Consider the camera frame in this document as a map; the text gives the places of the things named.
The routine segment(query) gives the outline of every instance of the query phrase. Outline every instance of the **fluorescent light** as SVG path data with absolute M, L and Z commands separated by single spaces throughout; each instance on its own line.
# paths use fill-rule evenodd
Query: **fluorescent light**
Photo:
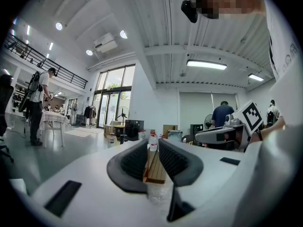
M 87 55 L 93 55 L 93 52 L 92 52 L 91 50 L 87 50 L 87 51 L 86 51 L 86 54 L 87 54 Z
M 224 64 L 208 62 L 208 61 L 193 61 L 193 60 L 189 60 L 187 62 L 187 66 L 205 67 L 205 68 L 212 68 L 212 69 L 219 69 L 219 70 L 225 70 L 227 67 Z
M 254 75 L 254 74 L 249 74 L 248 77 L 251 78 L 251 79 L 255 79 L 257 81 L 263 81 L 264 80 L 263 78 L 258 77 L 258 76 Z
M 56 29 L 62 30 L 63 26 L 61 23 L 56 23 Z
M 122 30 L 122 31 L 120 32 L 120 36 L 121 36 L 122 38 L 124 38 L 124 39 L 127 39 L 127 36 L 126 36 L 126 33 L 124 32 L 124 30 Z

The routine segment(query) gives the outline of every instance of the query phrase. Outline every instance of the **blue shirt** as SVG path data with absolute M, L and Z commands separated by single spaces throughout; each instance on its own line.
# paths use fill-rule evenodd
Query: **blue shirt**
M 235 111 L 232 109 L 232 107 L 230 107 L 228 105 L 221 105 L 221 106 L 215 108 L 213 117 L 212 117 L 212 120 L 215 121 L 214 126 L 216 128 L 224 126 L 226 115 L 232 114 L 233 112 L 235 112 Z

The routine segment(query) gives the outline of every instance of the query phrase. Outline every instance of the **railing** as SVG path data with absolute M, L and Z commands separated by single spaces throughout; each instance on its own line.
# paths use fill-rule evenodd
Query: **railing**
M 87 83 L 85 79 L 75 75 L 71 71 L 46 58 L 40 52 L 36 51 L 34 48 L 30 47 L 28 44 L 24 43 L 14 35 L 9 34 L 5 38 L 3 44 L 6 49 L 20 56 L 22 59 L 28 61 L 29 63 L 37 66 L 38 68 L 47 71 L 51 67 L 54 67 L 56 69 L 56 75 L 58 78 L 63 79 L 64 81 L 74 84 L 80 88 L 85 88 Z

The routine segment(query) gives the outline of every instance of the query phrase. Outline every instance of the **tree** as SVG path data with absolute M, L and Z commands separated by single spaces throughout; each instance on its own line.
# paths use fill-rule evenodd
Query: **tree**
M 116 87 L 121 87 L 121 83 L 120 84 L 117 84 L 117 83 L 111 83 L 108 85 L 108 89 L 111 89 L 111 88 L 116 88 Z M 121 99 L 127 99 L 127 95 L 125 92 L 122 92 L 121 93 Z

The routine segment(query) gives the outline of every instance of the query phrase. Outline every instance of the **white tablecloth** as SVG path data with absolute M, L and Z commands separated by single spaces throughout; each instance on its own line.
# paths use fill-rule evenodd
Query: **white tablecloth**
M 61 114 L 54 113 L 54 112 L 42 111 L 42 117 L 41 117 L 40 126 L 39 126 L 41 130 L 44 130 L 44 122 L 45 121 L 62 122 L 62 123 L 65 123 L 65 124 L 69 123 L 68 118 L 61 115 Z

